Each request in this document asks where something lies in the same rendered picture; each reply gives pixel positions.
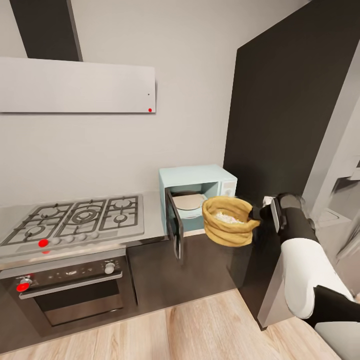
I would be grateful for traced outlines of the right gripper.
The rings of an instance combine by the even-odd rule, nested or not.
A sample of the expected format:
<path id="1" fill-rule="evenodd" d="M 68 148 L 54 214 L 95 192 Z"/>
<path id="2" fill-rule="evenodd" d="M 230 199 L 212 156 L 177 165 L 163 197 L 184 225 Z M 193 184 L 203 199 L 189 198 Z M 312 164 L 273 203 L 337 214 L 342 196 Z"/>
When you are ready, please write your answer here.
<path id="1" fill-rule="evenodd" d="M 253 206 L 252 210 L 249 212 L 248 216 L 254 220 L 272 223 L 274 221 L 274 219 L 271 219 L 269 216 L 269 213 L 266 212 L 266 208 L 268 208 L 268 206 L 269 205 L 267 205 L 265 207 Z"/>

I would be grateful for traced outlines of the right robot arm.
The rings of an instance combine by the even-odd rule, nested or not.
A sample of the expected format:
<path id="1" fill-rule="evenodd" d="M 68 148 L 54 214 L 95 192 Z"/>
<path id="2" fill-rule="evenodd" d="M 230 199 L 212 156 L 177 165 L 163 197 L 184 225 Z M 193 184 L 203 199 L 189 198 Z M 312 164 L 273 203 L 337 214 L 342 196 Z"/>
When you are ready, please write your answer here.
<path id="1" fill-rule="evenodd" d="M 248 216 L 274 222 L 280 237 L 284 300 L 342 360 L 360 360 L 360 304 L 345 287 L 316 236 L 316 226 L 294 193 L 264 196 Z"/>

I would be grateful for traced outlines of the popcorn bag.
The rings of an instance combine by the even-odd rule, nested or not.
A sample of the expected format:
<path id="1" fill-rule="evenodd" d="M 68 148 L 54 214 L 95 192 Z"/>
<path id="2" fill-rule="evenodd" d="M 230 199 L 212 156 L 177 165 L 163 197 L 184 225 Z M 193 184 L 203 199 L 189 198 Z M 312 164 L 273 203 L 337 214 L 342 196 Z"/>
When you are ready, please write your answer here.
<path id="1" fill-rule="evenodd" d="M 206 235 L 222 246 L 235 248 L 251 244 L 252 231 L 261 222 L 249 217 L 252 207 L 249 202 L 236 197 L 217 195 L 206 199 L 201 207 Z M 235 222 L 217 218 L 220 214 Z"/>

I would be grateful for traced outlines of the microwave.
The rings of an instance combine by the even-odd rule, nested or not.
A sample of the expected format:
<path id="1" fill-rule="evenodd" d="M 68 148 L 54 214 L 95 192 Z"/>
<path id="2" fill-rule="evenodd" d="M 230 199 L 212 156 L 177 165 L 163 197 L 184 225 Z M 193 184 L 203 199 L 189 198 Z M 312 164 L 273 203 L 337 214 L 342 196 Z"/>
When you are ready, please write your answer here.
<path id="1" fill-rule="evenodd" d="M 237 177 L 217 164 L 160 168 L 159 196 L 179 266 L 183 265 L 183 216 L 202 213 L 203 202 L 235 197 Z"/>

